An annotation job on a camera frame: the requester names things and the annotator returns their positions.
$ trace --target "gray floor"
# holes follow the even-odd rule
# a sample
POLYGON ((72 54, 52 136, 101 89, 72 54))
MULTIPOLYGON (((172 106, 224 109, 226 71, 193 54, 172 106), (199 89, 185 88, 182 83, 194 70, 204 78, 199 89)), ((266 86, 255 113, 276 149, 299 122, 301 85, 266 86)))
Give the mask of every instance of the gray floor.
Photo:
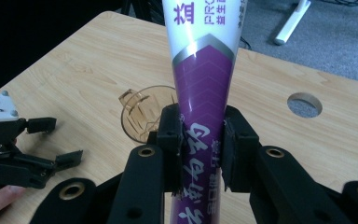
POLYGON ((249 0, 242 36, 252 50, 358 80, 358 7, 314 0, 283 46, 273 43, 298 0, 249 0))

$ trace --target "white metal frame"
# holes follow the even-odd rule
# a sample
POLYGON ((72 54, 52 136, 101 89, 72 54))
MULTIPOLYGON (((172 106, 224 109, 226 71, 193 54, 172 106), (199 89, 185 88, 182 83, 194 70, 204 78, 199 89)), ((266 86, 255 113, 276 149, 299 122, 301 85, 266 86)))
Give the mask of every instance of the white metal frame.
POLYGON ((310 0, 300 0, 298 6, 290 16, 289 20, 284 24, 281 31, 275 37, 275 44, 283 45, 287 42, 292 32, 296 29, 301 18, 304 16, 307 9, 310 7, 310 0))

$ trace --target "light wood surface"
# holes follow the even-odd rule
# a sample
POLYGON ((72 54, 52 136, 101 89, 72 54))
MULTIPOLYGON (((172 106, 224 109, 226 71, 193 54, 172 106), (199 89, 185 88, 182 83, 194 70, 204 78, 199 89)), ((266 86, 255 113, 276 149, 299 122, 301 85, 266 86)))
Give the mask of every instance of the light wood surface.
MULTIPOLYGON (((118 97, 154 85, 173 86, 165 28, 104 12, 3 87, 22 118, 58 119, 50 135, 22 134, 24 153, 54 160, 82 149, 84 159, 44 189, 27 189, 0 223, 28 223, 63 180, 86 177, 99 185, 122 172, 137 144, 121 129, 118 97)), ((317 182, 341 191, 345 182, 358 180, 358 82, 240 49, 228 103, 249 120, 263 145, 289 150, 317 182), (296 92, 317 97, 322 114, 293 114, 286 102, 296 92)), ((248 197, 222 192, 221 223, 254 223, 248 197)))

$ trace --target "round hole in table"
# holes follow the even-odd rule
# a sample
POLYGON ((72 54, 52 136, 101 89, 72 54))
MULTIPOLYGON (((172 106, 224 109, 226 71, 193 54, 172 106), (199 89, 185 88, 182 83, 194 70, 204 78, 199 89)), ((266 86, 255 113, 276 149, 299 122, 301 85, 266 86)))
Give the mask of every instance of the round hole in table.
POLYGON ((319 99, 306 92, 297 92, 289 96, 287 105, 294 114, 306 119, 318 117, 323 110, 319 99))

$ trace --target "cosmetic tube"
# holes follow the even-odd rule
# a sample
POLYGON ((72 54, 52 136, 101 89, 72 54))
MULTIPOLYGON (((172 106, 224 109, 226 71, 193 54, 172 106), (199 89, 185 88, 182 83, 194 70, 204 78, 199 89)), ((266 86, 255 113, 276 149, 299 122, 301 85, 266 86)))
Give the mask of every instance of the cosmetic tube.
POLYGON ((218 223, 221 134, 247 0, 162 2, 185 134, 171 223, 218 223))

